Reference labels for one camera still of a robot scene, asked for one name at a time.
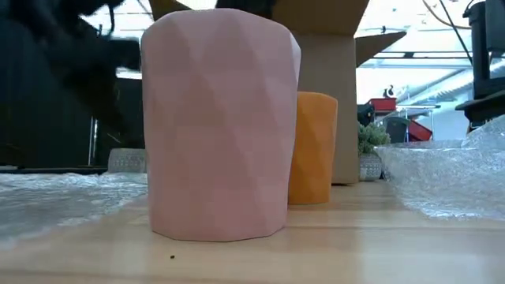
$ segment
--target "table surface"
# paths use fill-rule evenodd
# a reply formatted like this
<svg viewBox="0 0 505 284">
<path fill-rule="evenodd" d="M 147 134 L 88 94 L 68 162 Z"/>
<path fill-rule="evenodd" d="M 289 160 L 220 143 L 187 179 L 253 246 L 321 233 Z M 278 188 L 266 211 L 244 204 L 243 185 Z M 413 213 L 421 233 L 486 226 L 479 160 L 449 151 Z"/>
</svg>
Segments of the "table surface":
<svg viewBox="0 0 505 284">
<path fill-rule="evenodd" d="M 231 243 L 154 234 L 139 200 L 0 251 L 0 283 L 502 284 L 504 242 L 503 222 L 427 219 L 384 183 L 333 188 L 329 204 L 291 207 L 277 234 Z"/>
</svg>

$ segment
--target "bubble wrap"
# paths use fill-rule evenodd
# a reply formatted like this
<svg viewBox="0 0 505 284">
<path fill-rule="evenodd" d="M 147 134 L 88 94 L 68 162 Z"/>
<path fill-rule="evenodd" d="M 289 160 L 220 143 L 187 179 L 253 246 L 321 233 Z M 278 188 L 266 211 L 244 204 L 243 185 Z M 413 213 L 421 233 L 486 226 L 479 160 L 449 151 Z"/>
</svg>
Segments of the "bubble wrap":
<svg viewBox="0 0 505 284">
<path fill-rule="evenodd" d="M 147 174 L 0 174 L 0 248 L 118 210 L 147 193 Z"/>
<path fill-rule="evenodd" d="M 375 150 L 407 207 L 430 217 L 505 219 L 505 116 L 465 140 Z"/>
</svg>

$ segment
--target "plant pot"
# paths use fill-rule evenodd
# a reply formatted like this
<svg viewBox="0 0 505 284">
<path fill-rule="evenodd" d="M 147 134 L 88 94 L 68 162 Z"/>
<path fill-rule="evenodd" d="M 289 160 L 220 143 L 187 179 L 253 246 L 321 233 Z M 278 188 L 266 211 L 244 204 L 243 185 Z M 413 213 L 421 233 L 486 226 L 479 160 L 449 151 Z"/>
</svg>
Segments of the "plant pot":
<svg viewBox="0 0 505 284">
<path fill-rule="evenodd" d="M 360 181 L 375 181 L 382 173 L 382 162 L 376 154 L 360 155 Z"/>
<path fill-rule="evenodd" d="M 171 13 L 149 27 L 142 84 L 152 230 L 238 241 L 285 226 L 300 60 L 287 28 L 235 9 Z"/>
</svg>

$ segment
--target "ceiling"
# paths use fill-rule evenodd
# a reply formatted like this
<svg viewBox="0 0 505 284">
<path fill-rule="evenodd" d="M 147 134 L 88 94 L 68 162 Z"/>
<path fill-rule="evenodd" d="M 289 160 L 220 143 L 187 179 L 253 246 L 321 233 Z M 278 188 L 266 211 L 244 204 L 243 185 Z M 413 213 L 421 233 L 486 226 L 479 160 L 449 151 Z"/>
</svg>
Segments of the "ceiling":
<svg viewBox="0 0 505 284">
<path fill-rule="evenodd" d="M 447 21 L 439 0 L 425 1 L 436 16 Z M 193 9 L 211 9 L 215 4 L 215 0 L 179 2 Z M 469 0 L 444 0 L 444 3 L 453 22 L 467 27 L 467 19 L 462 18 L 462 13 Z M 107 9 L 85 19 L 95 27 L 102 25 L 104 32 L 110 28 Z M 114 36 L 139 39 L 153 22 L 148 0 L 125 0 L 115 10 L 115 21 Z M 359 103 L 381 97 L 383 89 L 389 85 L 394 85 L 396 92 L 405 92 L 428 86 L 454 71 L 470 68 L 453 29 L 440 23 L 423 0 L 370 0 L 356 36 L 381 33 L 383 26 L 387 32 L 407 31 L 407 36 L 357 70 Z M 471 50 L 469 31 L 461 29 L 460 34 Z M 414 58 L 403 58 L 405 52 L 415 52 Z M 120 76 L 140 77 L 140 74 L 122 70 Z"/>
</svg>

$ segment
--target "succulent plant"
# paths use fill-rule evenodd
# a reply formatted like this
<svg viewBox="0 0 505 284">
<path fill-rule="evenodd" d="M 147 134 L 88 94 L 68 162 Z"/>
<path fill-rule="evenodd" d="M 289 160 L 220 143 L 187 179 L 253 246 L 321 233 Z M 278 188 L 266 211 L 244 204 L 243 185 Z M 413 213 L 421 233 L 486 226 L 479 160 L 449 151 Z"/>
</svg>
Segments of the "succulent plant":
<svg viewBox="0 0 505 284">
<path fill-rule="evenodd" d="M 367 126 L 359 125 L 357 133 L 357 149 L 359 154 L 372 154 L 375 146 L 389 144 L 391 138 L 382 125 L 370 123 Z"/>
</svg>

